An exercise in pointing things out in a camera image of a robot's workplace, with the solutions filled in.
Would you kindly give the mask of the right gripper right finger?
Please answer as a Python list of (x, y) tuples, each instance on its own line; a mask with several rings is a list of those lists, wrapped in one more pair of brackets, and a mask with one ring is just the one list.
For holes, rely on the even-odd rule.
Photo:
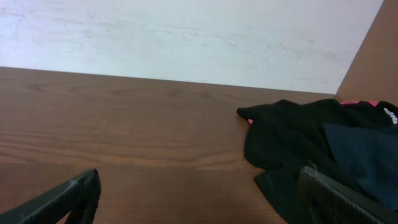
[(397, 212), (308, 166), (300, 171), (298, 194), (312, 223), (397, 223)]

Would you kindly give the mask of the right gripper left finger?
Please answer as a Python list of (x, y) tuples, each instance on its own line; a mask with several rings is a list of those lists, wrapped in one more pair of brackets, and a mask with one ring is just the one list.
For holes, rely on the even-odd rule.
[(101, 182), (96, 169), (88, 169), (1, 214), (3, 224), (57, 223), (92, 224), (101, 195)]

